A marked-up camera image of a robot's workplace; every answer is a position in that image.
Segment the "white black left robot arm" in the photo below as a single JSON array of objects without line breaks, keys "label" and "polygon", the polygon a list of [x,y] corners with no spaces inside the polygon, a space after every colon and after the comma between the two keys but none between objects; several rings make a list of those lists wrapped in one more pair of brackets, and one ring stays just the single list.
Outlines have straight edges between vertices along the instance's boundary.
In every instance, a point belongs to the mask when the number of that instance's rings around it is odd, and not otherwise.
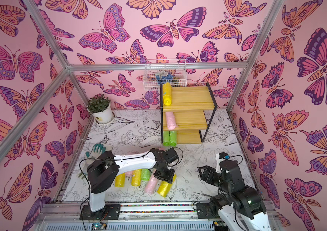
[{"label": "white black left robot arm", "polygon": [[132,155],[114,155],[112,151],[94,148],[100,155],[96,158],[85,158],[79,162],[79,169],[86,178],[89,197],[86,206],[81,206],[80,220],[103,219],[108,209],[105,208],[106,191],[110,189],[119,175],[139,169],[154,169],[153,176],[163,182],[173,183],[175,170],[184,155],[179,156],[175,148],[160,150],[152,148],[149,151]]}]

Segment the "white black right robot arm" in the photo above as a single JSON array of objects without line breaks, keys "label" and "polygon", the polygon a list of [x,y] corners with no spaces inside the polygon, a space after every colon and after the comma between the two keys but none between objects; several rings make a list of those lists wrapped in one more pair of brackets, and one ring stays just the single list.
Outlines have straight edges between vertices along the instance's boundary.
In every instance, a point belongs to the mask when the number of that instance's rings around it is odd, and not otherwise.
[{"label": "white black right robot arm", "polygon": [[245,184],[238,162],[218,160],[217,167],[198,168],[200,179],[218,189],[209,209],[229,231],[270,231],[272,227],[263,200],[255,188]]}]

